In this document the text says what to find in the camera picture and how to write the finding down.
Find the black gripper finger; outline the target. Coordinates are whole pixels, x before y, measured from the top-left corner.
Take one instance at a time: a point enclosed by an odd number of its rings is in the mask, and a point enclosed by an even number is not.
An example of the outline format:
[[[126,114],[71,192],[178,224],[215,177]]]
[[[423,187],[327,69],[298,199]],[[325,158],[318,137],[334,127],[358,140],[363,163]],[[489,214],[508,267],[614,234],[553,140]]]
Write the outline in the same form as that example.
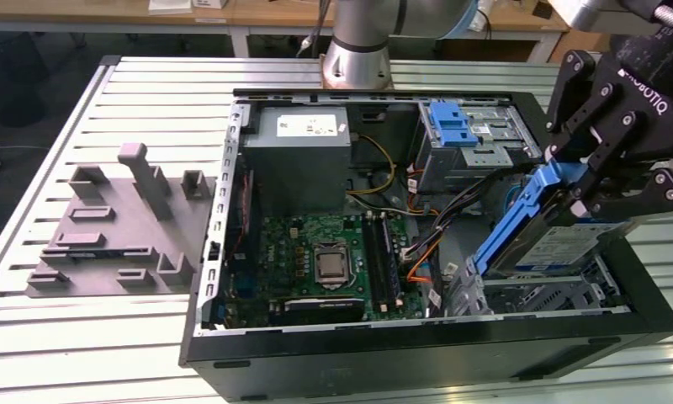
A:
[[[568,201],[625,220],[673,212],[673,118],[580,111],[564,122]]]
[[[546,111],[549,155],[558,162],[576,162],[598,144],[589,127],[621,96],[613,69],[594,61],[584,50],[565,53]]]

